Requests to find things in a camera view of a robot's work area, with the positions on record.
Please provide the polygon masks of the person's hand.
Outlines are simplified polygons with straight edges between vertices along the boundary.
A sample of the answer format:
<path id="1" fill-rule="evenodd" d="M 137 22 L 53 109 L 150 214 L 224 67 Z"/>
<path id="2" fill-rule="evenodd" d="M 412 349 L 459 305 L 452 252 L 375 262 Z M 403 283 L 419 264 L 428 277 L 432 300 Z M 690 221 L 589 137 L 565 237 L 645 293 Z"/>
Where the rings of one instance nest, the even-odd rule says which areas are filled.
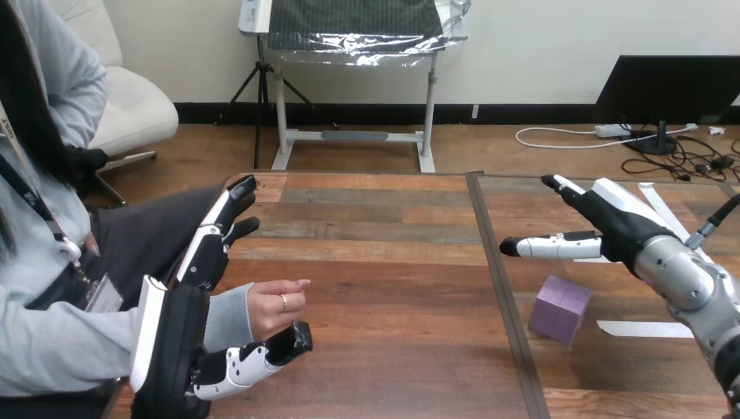
<path id="1" fill-rule="evenodd" d="M 305 288 L 311 283 L 310 279 L 255 283 L 247 293 L 253 340 L 268 340 L 298 320 L 306 308 Z"/>

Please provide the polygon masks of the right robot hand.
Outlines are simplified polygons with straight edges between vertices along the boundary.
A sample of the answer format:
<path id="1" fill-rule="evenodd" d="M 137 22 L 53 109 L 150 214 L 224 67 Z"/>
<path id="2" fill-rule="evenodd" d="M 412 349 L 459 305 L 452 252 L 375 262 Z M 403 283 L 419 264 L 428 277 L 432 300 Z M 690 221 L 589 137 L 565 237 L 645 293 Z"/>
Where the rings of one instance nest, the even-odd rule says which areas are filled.
<path id="1" fill-rule="evenodd" d="M 577 210 L 592 230 L 535 237 L 507 237 L 502 254 L 514 258 L 599 259 L 622 263 L 634 271 L 638 255 L 659 237 L 678 236 L 657 212 L 618 183 L 600 178 L 582 189 L 562 175 L 543 175 L 541 182 Z"/>

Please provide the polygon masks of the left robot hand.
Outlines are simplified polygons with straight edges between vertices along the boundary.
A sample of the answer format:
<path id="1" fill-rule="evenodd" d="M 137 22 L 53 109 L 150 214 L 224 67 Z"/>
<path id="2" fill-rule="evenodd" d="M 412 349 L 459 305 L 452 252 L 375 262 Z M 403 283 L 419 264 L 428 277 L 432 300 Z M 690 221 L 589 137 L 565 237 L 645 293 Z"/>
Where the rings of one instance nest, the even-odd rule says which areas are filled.
<path id="1" fill-rule="evenodd" d="M 129 375 L 133 418 L 205 418 L 213 401 L 251 388 L 312 351 L 311 329 L 298 320 L 264 342 L 214 352 L 203 345 L 210 294 L 226 270 L 230 246 L 249 233 L 238 217 L 256 187 L 253 175 L 230 178 L 166 282 L 144 276 Z"/>

